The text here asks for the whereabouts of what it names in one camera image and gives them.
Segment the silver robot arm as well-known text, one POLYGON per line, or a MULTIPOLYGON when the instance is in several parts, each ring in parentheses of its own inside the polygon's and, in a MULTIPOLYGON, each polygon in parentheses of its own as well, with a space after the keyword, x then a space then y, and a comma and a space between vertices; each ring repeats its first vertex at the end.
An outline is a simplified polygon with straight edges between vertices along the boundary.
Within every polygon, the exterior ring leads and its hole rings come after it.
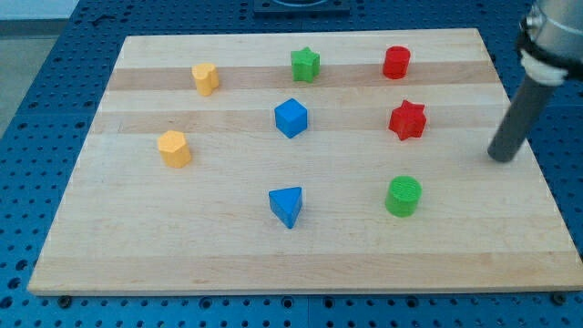
POLYGON ((520 22, 516 50, 525 76, 487 154, 514 159, 555 90, 582 79, 582 0, 536 0, 520 22))

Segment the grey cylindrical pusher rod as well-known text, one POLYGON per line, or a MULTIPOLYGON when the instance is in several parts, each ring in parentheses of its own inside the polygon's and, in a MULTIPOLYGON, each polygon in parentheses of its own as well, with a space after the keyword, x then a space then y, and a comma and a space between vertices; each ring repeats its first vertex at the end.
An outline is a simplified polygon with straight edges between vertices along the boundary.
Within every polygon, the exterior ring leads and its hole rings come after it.
POLYGON ((497 162, 514 159, 556 88, 525 75, 487 148, 491 159, 497 162))

